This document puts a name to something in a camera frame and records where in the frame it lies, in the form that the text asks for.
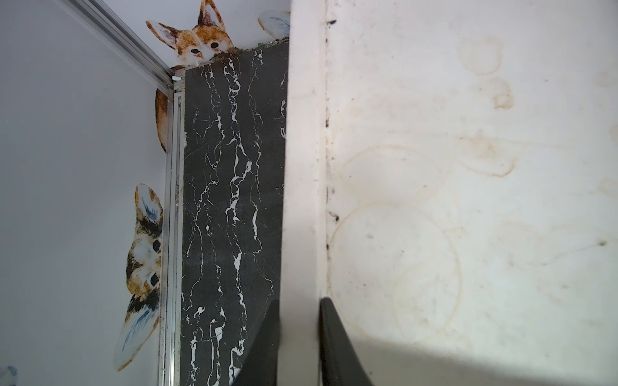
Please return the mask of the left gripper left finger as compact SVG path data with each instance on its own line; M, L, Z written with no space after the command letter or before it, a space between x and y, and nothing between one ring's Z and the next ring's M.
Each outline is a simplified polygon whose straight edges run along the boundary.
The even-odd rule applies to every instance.
M273 300L232 386L275 386L280 345L279 300Z

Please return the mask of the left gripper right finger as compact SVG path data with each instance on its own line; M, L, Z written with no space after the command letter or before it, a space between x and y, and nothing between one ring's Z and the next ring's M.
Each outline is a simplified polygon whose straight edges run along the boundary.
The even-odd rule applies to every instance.
M320 365L325 386L372 386L330 298L320 300Z

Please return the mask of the white three-drawer cabinet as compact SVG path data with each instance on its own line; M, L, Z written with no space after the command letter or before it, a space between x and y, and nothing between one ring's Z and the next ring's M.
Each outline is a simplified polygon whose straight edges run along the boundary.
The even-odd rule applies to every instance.
M291 4L278 383L617 382L617 4Z

